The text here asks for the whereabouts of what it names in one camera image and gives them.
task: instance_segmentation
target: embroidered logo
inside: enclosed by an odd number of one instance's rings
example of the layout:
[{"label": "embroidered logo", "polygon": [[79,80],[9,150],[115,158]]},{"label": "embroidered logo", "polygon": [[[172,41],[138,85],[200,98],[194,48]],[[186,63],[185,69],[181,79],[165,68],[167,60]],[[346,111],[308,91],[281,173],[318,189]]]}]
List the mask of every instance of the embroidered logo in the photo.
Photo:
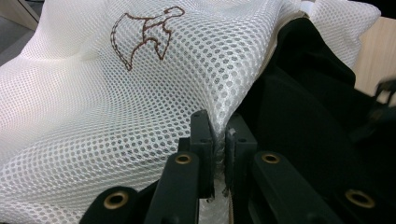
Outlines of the embroidered logo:
[{"label": "embroidered logo", "polygon": [[[125,64],[126,69],[132,70],[137,50],[151,41],[154,43],[158,58],[163,60],[172,37],[172,31],[166,28],[166,22],[172,18],[181,17],[184,13],[181,7],[169,7],[162,15],[151,18],[135,17],[124,13],[114,24],[110,39],[111,46]],[[125,40],[125,36],[130,35],[125,34],[125,30],[133,28],[134,31],[137,29],[137,34],[132,34],[130,39]]]}]

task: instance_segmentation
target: wooden surface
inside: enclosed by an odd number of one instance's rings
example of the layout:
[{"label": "wooden surface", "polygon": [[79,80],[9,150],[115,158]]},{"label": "wooden surface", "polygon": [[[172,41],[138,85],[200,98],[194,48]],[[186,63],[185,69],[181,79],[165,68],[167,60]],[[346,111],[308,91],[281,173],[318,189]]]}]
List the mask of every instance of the wooden surface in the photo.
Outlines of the wooden surface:
[{"label": "wooden surface", "polygon": [[35,30],[39,17],[24,0],[0,0],[0,16]]},{"label": "wooden surface", "polygon": [[[374,95],[380,80],[396,78],[396,20],[380,17],[363,34],[361,42],[359,58],[353,69],[356,89]],[[392,104],[395,104],[396,96],[393,98]]]}]

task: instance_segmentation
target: gray surface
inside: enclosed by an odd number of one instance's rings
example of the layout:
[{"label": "gray surface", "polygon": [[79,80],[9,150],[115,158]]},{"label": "gray surface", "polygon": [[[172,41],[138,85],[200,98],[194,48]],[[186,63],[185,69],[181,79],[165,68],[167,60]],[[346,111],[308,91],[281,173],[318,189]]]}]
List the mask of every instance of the gray surface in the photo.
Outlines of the gray surface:
[{"label": "gray surface", "polygon": [[[43,4],[28,3],[41,15]],[[35,31],[0,17],[0,66],[18,56]]]}]

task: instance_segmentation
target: white mesh bag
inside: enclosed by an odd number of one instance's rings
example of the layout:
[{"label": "white mesh bag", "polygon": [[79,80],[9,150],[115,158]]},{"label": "white mesh bag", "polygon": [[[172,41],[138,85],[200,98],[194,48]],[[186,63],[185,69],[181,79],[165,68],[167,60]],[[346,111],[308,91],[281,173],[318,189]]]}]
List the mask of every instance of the white mesh bag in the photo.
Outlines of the white mesh bag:
[{"label": "white mesh bag", "polygon": [[[0,68],[0,222],[78,223],[105,189],[146,187],[201,109],[216,134],[218,171],[216,200],[201,201],[200,221],[228,222],[224,128],[299,8],[288,0],[46,1],[34,37]],[[347,13],[342,27],[352,31],[334,28],[335,12]],[[320,0],[310,16],[352,65],[379,13]]]}]

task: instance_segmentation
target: brown embroidery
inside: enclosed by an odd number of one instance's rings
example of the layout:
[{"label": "brown embroidery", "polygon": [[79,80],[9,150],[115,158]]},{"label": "brown embroidery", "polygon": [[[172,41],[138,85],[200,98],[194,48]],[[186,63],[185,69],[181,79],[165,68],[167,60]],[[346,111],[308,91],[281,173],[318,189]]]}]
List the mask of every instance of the brown embroidery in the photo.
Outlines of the brown embroidery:
[{"label": "brown embroidery", "polygon": [[[146,45],[149,41],[154,42],[154,48],[155,51],[158,55],[158,58],[160,60],[163,60],[163,57],[165,56],[165,53],[168,49],[171,37],[172,37],[172,31],[168,30],[165,28],[166,22],[169,19],[172,19],[174,17],[181,17],[184,15],[184,10],[181,7],[170,7],[166,9],[161,16],[157,17],[134,17],[131,16],[128,13],[124,13],[114,24],[113,29],[111,31],[111,46],[113,49],[116,51],[117,55],[120,57],[121,61],[125,64],[125,67],[128,71],[132,70],[133,67],[133,59],[134,59],[134,54],[136,51],[142,47],[143,45]],[[142,27],[142,39],[141,42],[139,42],[133,49],[132,49],[132,54],[130,58],[128,56],[125,57],[120,52],[119,45],[117,44],[117,38],[116,38],[116,33],[117,29],[119,28],[119,24],[123,20],[133,20],[133,21],[143,21],[143,27]],[[167,36],[166,43],[161,43],[160,39],[157,37],[149,36],[148,32],[151,29],[155,28],[161,28],[163,33]]]}]

